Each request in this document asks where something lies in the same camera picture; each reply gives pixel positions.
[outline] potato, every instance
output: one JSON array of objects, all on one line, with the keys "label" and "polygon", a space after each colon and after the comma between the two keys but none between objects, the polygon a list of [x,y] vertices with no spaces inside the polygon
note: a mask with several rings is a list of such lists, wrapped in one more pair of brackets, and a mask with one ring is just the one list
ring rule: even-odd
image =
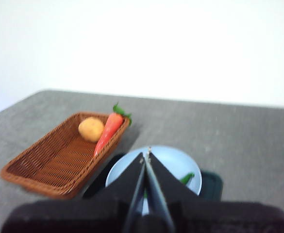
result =
[{"label": "potato", "polygon": [[104,130],[103,122],[96,117],[88,117],[78,126],[80,135],[86,141],[97,142]]}]

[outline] green pepper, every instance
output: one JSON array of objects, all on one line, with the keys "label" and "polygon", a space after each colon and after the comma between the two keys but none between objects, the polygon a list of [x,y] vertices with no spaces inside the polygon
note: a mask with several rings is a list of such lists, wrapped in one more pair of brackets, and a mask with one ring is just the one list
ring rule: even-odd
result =
[{"label": "green pepper", "polygon": [[[180,182],[186,185],[194,177],[195,177],[195,174],[193,172],[189,172],[187,175],[185,175],[183,178],[180,179]],[[147,198],[146,190],[144,192],[144,198]]]}]

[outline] black tray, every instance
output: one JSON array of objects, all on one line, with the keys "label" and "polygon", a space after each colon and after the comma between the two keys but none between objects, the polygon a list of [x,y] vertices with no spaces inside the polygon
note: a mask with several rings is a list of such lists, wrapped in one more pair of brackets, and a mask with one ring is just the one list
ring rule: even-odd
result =
[{"label": "black tray", "polygon": [[[105,166],[98,177],[91,183],[91,185],[84,192],[83,198],[91,198],[101,189],[105,188],[105,181],[107,175],[112,169],[113,165],[125,154],[118,154],[114,156],[111,161]],[[223,189],[222,179],[215,173],[209,171],[201,171],[202,175],[202,187],[199,197],[206,200],[220,200]]]}]

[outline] gray table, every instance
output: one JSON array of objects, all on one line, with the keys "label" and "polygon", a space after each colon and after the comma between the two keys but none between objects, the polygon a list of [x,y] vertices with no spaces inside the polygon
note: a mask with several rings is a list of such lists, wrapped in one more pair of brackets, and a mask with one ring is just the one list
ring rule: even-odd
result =
[{"label": "gray table", "polygon": [[[113,155],[176,147],[223,179],[223,200],[284,210],[284,109],[43,91],[0,113],[0,170],[71,114],[109,113],[117,101],[132,112],[133,124]],[[0,227],[15,207],[43,199],[0,178]]]}]

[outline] gray tabletop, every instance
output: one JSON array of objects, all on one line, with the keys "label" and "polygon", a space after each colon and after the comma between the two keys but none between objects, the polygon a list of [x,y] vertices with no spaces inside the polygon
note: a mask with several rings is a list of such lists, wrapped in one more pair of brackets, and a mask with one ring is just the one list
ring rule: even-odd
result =
[{"label": "gray tabletop", "polygon": [[[109,113],[118,101],[132,112],[133,124],[113,155],[176,147],[223,179],[223,200],[284,210],[284,109],[42,91],[0,112],[0,170],[71,114]],[[0,228],[15,207],[44,199],[0,178]]]}]

